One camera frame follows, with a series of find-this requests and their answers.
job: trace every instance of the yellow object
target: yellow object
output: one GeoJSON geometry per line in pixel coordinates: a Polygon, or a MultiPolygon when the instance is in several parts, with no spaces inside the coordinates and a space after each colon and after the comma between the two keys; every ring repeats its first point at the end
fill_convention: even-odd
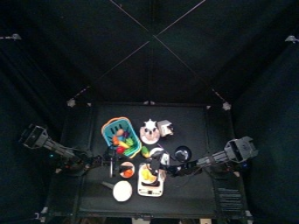
{"type": "Polygon", "coordinates": [[[143,157],[145,157],[145,158],[150,158],[150,153],[149,153],[149,152],[147,152],[147,153],[143,153],[143,152],[142,152],[142,154],[143,154],[143,157]]]}
{"type": "Polygon", "coordinates": [[[130,148],[130,146],[123,141],[119,141],[118,145],[122,146],[122,147],[125,147],[126,149],[130,148]]]}
{"type": "Polygon", "coordinates": [[[150,171],[149,170],[143,170],[142,171],[142,175],[143,175],[145,180],[149,180],[150,171]]]}

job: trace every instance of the toy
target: toy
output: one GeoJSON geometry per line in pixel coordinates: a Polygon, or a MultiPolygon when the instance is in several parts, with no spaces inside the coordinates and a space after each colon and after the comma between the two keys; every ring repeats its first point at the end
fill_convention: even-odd
{"type": "Polygon", "coordinates": [[[166,137],[174,134],[174,125],[167,120],[158,122],[157,126],[161,131],[162,137],[166,137]]]}
{"type": "Polygon", "coordinates": [[[161,132],[155,127],[155,123],[150,119],[149,122],[145,122],[145,127],[141,128],[141,139],[146,144],[155,144],[161,138],[161,132]]]}

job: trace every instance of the red object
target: red object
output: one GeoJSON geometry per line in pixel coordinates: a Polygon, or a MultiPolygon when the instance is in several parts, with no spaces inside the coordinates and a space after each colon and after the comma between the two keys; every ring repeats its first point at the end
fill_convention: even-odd
{"type": "Polygon", "coordinates": [[[118,147],[117,147],[117,153],[118,153],[118,154],[123,154],[125,151],[126,151],[126,148],[125,148],[123,146],[118,146],[118,147]]]}

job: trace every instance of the colorful toy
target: colorful toy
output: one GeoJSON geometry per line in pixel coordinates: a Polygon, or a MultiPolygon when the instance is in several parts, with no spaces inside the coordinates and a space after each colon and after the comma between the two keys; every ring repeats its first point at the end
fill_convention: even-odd
{"type": "Polygon", "coordinates": [[[161,138],[161,132],[155,127],[155,123],[150,119],[149,122],[145,122],[145,127],[141,128],[141,139],[146,144],[155,144],[161,138]]]}

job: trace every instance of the orange object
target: orange object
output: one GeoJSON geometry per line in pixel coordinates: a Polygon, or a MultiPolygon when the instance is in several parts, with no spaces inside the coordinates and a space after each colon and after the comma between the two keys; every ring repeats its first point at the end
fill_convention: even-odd
{"type": "Polygon", "coordinates": [[[134,175],[134,171],[133,171],[131,169],[125,171],[125,176],[126,176],[127,178],[131,178],[133,175],[134,175]]]}
{"type": "Polygon", "coordinates": [[[119,145],[118,136],[113,136],[113,142],[114,142],[114,145],[115,145],[115,146],[119,145]]]}

